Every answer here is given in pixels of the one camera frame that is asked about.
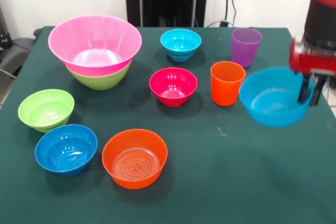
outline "bowl rim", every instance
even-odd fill
[[[244,42],[244,44],[258,44],[258,43],[260,43],[263,40],[263,34],[260,31],[258,31],[257,29],[252,28],[252,27],[238,27],[238,28],[234,29],[232,31],[232,33],[231,33],[232,38],[234,38],[235,40],[239,41],[234,36],[234,33],[237,32],[237,31],[240,31],[240,30],[252,30],[252,31],[254,31],[255,33],[257,33],[260,36],[260,39],[258,41],[255,41],[255,42]]]
[[[106,152],[106,146],[112,142],[118,135],[124,133],[124,132],[131,132],[131,131],[146,131],[146,132],[150,132],[151,134],[155,135],[156,137],[158,137],[158,139],[163,143],[164,145],[164,150],[165,150],[165,158],[164,158],[164,162],[162,163],[162,165],[159,167],[159,169],[157,169],[157,171],[152,174],[151,176],[148,176],[148,177],[145,177],[145,178],[142,178],[142,179],[136,179],[136,180],[127,180],[127,179],[123,179],[123,178],[119,178],[118,176],[112,174],[112,172],[110,172],[108,169],[107,169],[107,164],[104,163],[104,160],[103,160],[103,157],[107,154],[105,154]],[[104,148],[103,148],[103,151],[101,153],[101,161],[103,163],[103,166],[104,166],[104,169],[106,170],[106,172],[108,174],[110,174],[110,176],[112,178],[115,178],[115,179],[118,179],[118,180],[121,180],[121,181],[125,181],[125,182],[132,182],[132,183],[136,183],[136,182],[141,182],[141,181],[144,181],[148,178],[152,178],[154,176],[156,176],[164,167],[164,165],[166,164],[167,162],[167,158],[168,158],[168,148],[167,148],[167,145],[165,143],[165,141],[163,140],[162,137],[160,137],[158,134],[156,134],[155,132],[153,131],[150,131],[150,130],[146,130],[146,129],[140,129],[140,128],[135,128],[135,129],[128,129],[128,130],[124,130],[124,131],[121,131],[119,133],[117,133],[116,135],[114,135],[113,137],[111,137],[105,144]]]
[[[112,64],[112,65],[106,65],[106,66],[99,66],[99,67],[88,67],[88,66],[83,66],[83,65],[78,65],[78,64],[74,64],[73,62],[70,62],[66,59],[64,59],[63,57],[59,56],[58,54],[55,53],[55,51],[53,50],[52,46],[50,45],[50,41],[51,41],[51,37],[53,36],[55,30],[60,27],[61,25],[63,25],[64,23],[67,23],[67,22],[70,22],[74,19],[80,19],[80,18],[89,18],[89,17],[100,17],[100,18],[110,18],[110,19],[117,19],[117,20],[120,20],[122,21],[123,23],[127,23],[128,25],[130,25],[130,27],[136,32],[137,36],[140,38],[140,43],[139,43],[139,47],[137,48],[137,50],[135,51],[135,53],[128,57],[127,59],[124,59],[123,61],[121,62],[118,62],[116,64]],[[81,68],[94,68],[94,69],[97,69],[97,68],[105,68],[105,67],[110,67],[110,66],[117,66],[127,60],[130,60],[132,59],[141,49],[141,46],[142,46],[142,36],[141,36],[141,33],[140,31],[135,27],[133,26],[131,23],[127,22],[126,20],[122,19],[122,18],[117,18],[117,17],[114,17],[114,16],[110,16],[110,15],[99,15],[99,14],[92,14],[92,15],[79,15],[79,16],[75,16],[75,17],[71,17],[71,18],[68,18],[68,19],[65,19],[63,20],[61,23],[57,24],[50,32],[49,36],[48,36],[48,47],[50,49],[50,51],[59,59],[59,60],[62,60],[63,62],[66,62],[67,64],[70,64],[70,65],[73,65],[73,66],[76,66],[76,67],[81,67]]]
[[[42,165],[42,164],[40,163],[39,159],[38,159],[37,156],[36,156],[36,153],[37,153],[37,147],[38,147],[38,145],[40,144],[40,142],[42,142],[43,139],[44,139],[48,134],[50,134],[50,133],[53,132],[53,131],[59,130],[60,128],[63,128],[63,127],[73,127],[73,126],[76,126],[76,127],[79,126],[79,127],[83,128],[84,130],[88,130],[89,132],[91,132],[91,133],[93,134],[93,136],[94,136],[94,140],[95,140],[95,149],[94,149],[94,151],[92,152],[91,156],[86,160],[86,162],[85,162],[84,164],[81,164],[81,165],[79,165],[79,166],[77,166],[77,167],[75,167],[75,168],[68,169],[68,170],[53,170],[53,169],[47,168],[47,167],[45,167],[44,165]],[[49,172],[52,172],[52,173],[66,173],[66,172],[70,172],[70,171],[72,171],[72,170],[76,170],[76,169],[78,169],[78,168],[81,168],[83,165],[88,164],[88,163],[91,161],[91,159],[93,158],[93,156],[95,155],[95,153],[97,152],[97,149],[98,149],[98,139],[97,139],[97,135],[93,132],[92,129],[90,129],[90,128],[84,126],[84,125],[81,125],[81,124],[66,124],[66,125],[62,125],[62,126],[60,126],[60,127],[54,128],[53,130],[51,130],[51,131],[49,131],[48,133],[44,134],[44,135],[40,138],[40,140],[38,141],[38,143],[36,144],[34,154],[35,154],[35,160],[36,160],[36,162],[37,162],[37,163],[39,164],[39,166],[41,166],[43,169],[45,169],[45,170],[47,170],[47,171],[49,171]]]
[[[247,103],[245,102],[245,99],[242,99],[242,95],[241,95],[241,94],[242,94],[242,93],[241,93],[242,88],[243,88],[245,85],[248,85],[248,84],[246,84],[246,83],[247,83],[252,77],[261,75],[261,74],[263,74],[263,73],[265,73],[265,72],[274,71],[274,70],[288,70],[288,72],[294,74],[294,72],[292,72],[292,71],[290,70],[289,67],[279,66],[279,67],[270,67],[270,68],[261,69],[261,70],[259,70],[259,71],[256,71],[256,72],[252,73],[251,75],[249,75],[249,76],[243,81],[243,83],[241,84],[241,86],[240,86],[240,88],[239,88],[239,99],[240,99],[241,103],[244,105],[244,107],[245,107],[247,110],[252,110],[254,113],[261,113],[261,114],[264,114],[264,115],[284,115],[284,114],[287,114],[287,113],[289,113],[289,112],[295,111],[295,110],[297,110],[297,109],[299,109],[299,108],[302,108],[303,106],[306,106],[306,105],[310,102],[310,100],[311,100],[311,98],[312,98],[312,96],[313,96],[313,92],[312,92],[312,90],[311,90],[311,92],[310,92],[310,94],[309,94],[309,97],[307,98],[307,100],[306,100],[303,104],[301,104],[301,105],[298,106],[298,107],[292,108],[292,109],[290,109],[290,110],[287,111],[287,112],[265,113],[265,112],[261,112],[261,111],[259,111],[259,110],[253,110],[253,109],[249,106],[249,104],[247,104]],[[309,80],[309,87],[313,87],[313,82],[312,82],[311,79]]]
[[[173,68],[162,68],[162,69],[156,71],[156,72],[155,72],[154,74],[152,74],[152,76],[150,77],[150,79],[149,79],[149,87],[150,87],[151,91],[152,91],[156,96],[158,96],[158,97],[163,97],[162,95],[160,95],[159,93],[157,93],[156,91],[153,90],[153,88],[152,88],[152,86],[151,86],[152,78],[153,78],[157,73],[159,73],[159,72],[161,72],[161,71],[164,71],[164,70],[167,70],[167,69],[179,69],[179,70],[183,70],[184,72],[188,72],[188,73],[190,73],[191,76],[196,80],[196,85],[195,85],[195,88],[193,89],[193,91],[191,91],[191,92],[188,93],[188,94],[185,94],[183,97],[175,97],[175,98],[168,98],[168,99],[170,99],[170,100],[178,100],[178,99],[181,99],[181,98],[188,97],[188,96],[192,95],[193,93],[195,93],[195,91],[196,91],[196,89],[197,89],[197,87],[198,87],[198,79],[197,79],[196,75],[194,75],[193,73],[191,73],[190,71],[188,71],[188,70],[186,70],[186,69],[184,69],[184,68],[174,68],[174,67],[173,67]]]
[[[107,77],[111,77],[111,76],[114,76],[116,74],[119,74],[121,73],[122,71],[125,71],[126,69],[128,69],[130,67],[130,64],[131,64],[132,61],[130,61],[126,67],[122,68],[121,70],[115,72],[115,73],[112,73],[112,74],[108,74],[108,75],[105,75],[105,76],[83,76],[82,74],[78,74],[74,71],[72,71],[67,65],[65,65],[65,67],[69,70],[69,72],[71,74],[74,74],[75,76],[79,76],[79,77],[82,77],[82,78],[87,78],[87,79],[103,79],[103,78],[107,78]]]
[[[168,48],[168,47],[162,42],[162,38],[163,38],[163,36],[166,35],[166,34],[168,34],[168,33],[170,33],[170,32],[172,32],[172,31],[178,31],[178,30],[191,32],[192,34],[195,34],[195,35],[199,38],[199,43],[197,44],[197,46],[193,47],[192,49],[183,50],[183,51],[181,51],[181,52],[189,52],[189,51],[195,50],[195,49],[197,49],[197,48],[201,45],[201,43],[202,43],[202,38],[201,38],[201,36],[200,36],[198,33],[194,32],[194,31],[192,31],[192,30],[189,30],[189,29],[177,28],[177,29],[171,29],[171,30],[168,30],[168,31],[164,32],[164,33],[161,35],[161,37],[160,37],[160,42],[161,42],[161,45],[162,45],[165,49],[170,50],[170,51],[173,51],[173,49]]]
[[[27,122],[26,120],[23,120],[20,112],[21,112],[21,109],[22,109],[24,103],[27,102],[29,99],[31,99],[33,96],[37,95],[38,93],[46,93],[46,92],[50,92],[50,91],[57,91],[57,92],[64,93],[70,98],[71,104],[70,104],[69,112],[65,116],[63,116],[60,120],[58,120],[56,123],[53,123],[53,124],[34,125],[34,124],[31,124],[31,123]],[[32,128],[39,128],[40,129],[40,128],[53,127],[54,125],[58,125],[61,121],[63,121],[64,119],[66,119],[67,117],[69,117],[72,114],[74,107],[75,107],[75,100],[74,100],[74,97],[69,92],[67,92],[65,90],[62,90],[62,89],[43,89],[43,90],[34,92],[34,93],[30,94],[29,96],[27,96],[20,103],[19,108],[17,109],[17,115],[18,115],[19,119],[21,120],[21,122],[23,122],[24,124],[26,124],[26,125],[28,125],[29,127],[32,127]]]

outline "large pink bowl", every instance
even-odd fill
[[[102,15],[79,16],[56,26],[49,48],[71,71],[107,76],[125,68],[140,50],[139,31],[125,20]]]

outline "orange cup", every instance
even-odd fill
[[[211,67],[211,98],[220,106],[230,106],[237,100],[245,78],[245,69],[231,61],[220,61]]]
[[[118,185],[141,189],[157,180],[167,156],[167,146],[159,135],[131,129],[118,133],[106,143],[102,162]]]

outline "table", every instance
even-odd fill
[[[198,52],[185,63],[165,54],[168,28],[140,28],[143,46],[118,86],[93,91],[80,84],[48,49],[45,27],[0,110],[1,223],[290,223],[336,222],[336,120],[324,98],[299,123],[273,129],[254,122],[240,101],[222,108],[211,100],[210,67],[230,57],[230,28],[195,28]],[[260,29],[264,39],[247,74],[285,66],[286,29]],[[193,72],[197,92],[179,108],[151,95],[155,71]],[[17,116],[22,100],[42,89],[75,99],[69,123],[90,127],[99,145],[88,168],[57,176],[35,161],[42,137]],[[163,137],[168,160],[160,178],[142,190],[116,185],[101,153],[120,131],[143,128]]]

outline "bowl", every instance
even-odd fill
[[[164,68],[152,75],[149,87],[164,105],[178,107],[196,91],[197,78],[182,68]]]
[[[142,38],[125,20],[88,15],[56,26],[49,35],[48,44],[72,72],[101,77],[124,69],[140,50]]]
[[[46,133],[66,124],[74,106],[74,98],[68,92],[46,89],[28,96],[20,104],[18,116],[24,124]]]
[[[75,77],[83,85],[94,90],[107,90],[114,88],[122,80],[122,78],[124,78],[125,74],[130,68],[130,64],[131,63],[129,63],[124,69],[120,70],[119,72],[102,77],[82,76],[80,74],[72,72],[69,68],[68,70],[73,75],[73,77]]]
[[[154,183],[166,163],[167,146],[154,132],[131,129],[112,137],[102,152],[105,170],[120,186],[141,189]]]
[[[161,36],[161,44],[167,54],[177,62],[190,59],[201,45],[201,37],[188,29],[173,29]]]
[[[298,103],[303,76],[287,67],[268,68],[251,74],[241,85],[239,98],[250,116],[260,124],[283,127],[302,119],[313,94]]]
[[[52,173],[79,174],[97,151],[97,137],[89,128],[69,124],[45,134],[35,148],[37,163]]]

